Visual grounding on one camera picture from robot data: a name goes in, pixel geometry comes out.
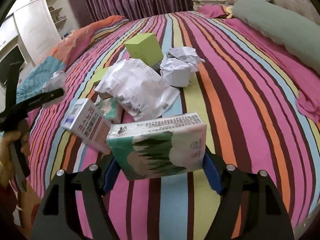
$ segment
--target silver screw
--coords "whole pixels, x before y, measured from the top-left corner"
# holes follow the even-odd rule
[[[266,176],[268,176],[268,173],[266,171],[262,170],[262,171],[260,171],[260,175],[262,177],[266,177]]]
[[[64,174],[64,170],[58,170],[58,171],[57,171],[57,175],[58,175],[58,176],[62,176],[63,174]]]
[[[236,169],[236,167],[234,165],[232,165],[232,164],[228,164],[227,165],[227,170],[228,171],[234,171],[235,169]]]
[[[98,169],[98,165],[97,164],[92,164],[89,166],[89,170],[90,171],[96,171]]]

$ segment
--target lime green cube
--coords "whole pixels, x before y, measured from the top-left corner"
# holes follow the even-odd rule
[[[124,45],[131,58],[139,58],[149,67],[159,68],[163,53],[154,33],[139,33]]]

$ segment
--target white plastic package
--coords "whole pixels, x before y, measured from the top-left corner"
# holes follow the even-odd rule
[[[64,94],[62,97],[56,98],[55,100],[50,101],[49,103],[43,104],[44,108],[49,108],[52,105],[56,105],[60,103],[67,94],[67,89],[65,86],[65,82],[67,79],[67,74],[64,71],[57,71],[53,73],[53,77],[50,78],[50,80],[43,85],[42,92],[50,92],[59,88],[62,88],[64,91]]]
[[[95,91],[112,95],[135,121],[160,117],[180,94],[142,60],[132,58],[111,66]]]
[[[198,65],[204,62],[196,50],[190,47],[172,48],[160,65],[161,76],[174,87],[187,87],[190,76],[198,72]]]

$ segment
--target blue patterned fabric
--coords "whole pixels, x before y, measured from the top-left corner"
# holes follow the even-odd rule
[[[17,103],[39,95],[42,87],[52,78],[53,73],[61,71],[65,64],[54,57],[46,57],[44,61],[17,87]]]

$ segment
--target pink pillow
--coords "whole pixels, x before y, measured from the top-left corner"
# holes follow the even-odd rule
[[[207,18],[227,18],[228,14],[225,12],[223,5],[203,5],[198,9]]]

